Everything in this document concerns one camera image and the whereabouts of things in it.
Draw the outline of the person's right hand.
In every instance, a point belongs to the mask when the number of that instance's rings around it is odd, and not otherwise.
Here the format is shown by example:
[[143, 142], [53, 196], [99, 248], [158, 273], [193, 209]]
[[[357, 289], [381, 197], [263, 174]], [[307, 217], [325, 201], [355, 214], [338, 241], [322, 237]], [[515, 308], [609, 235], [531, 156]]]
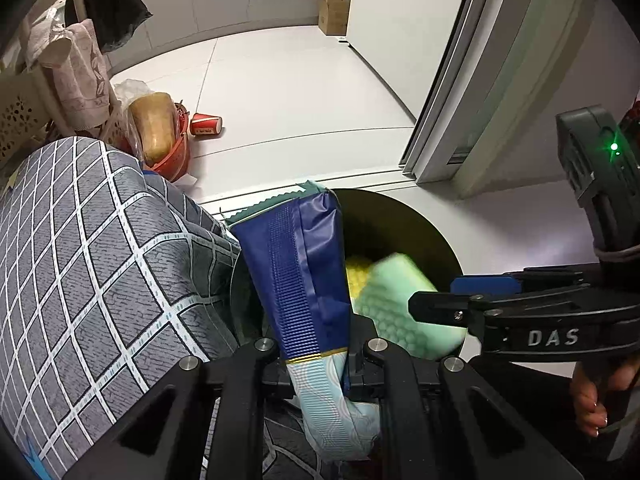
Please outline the person's right hand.
[[583, 362], [574, 368], [570, 393], [574, 401], [576, 424], [589, 437], [596, 438], [608, 426], [608, 411], [603, 404], [606, 394], [626, 391], [637, 381], [639, 357], [629, 358], [613, 373], [597, 380], [597, 374], [587, 370]]

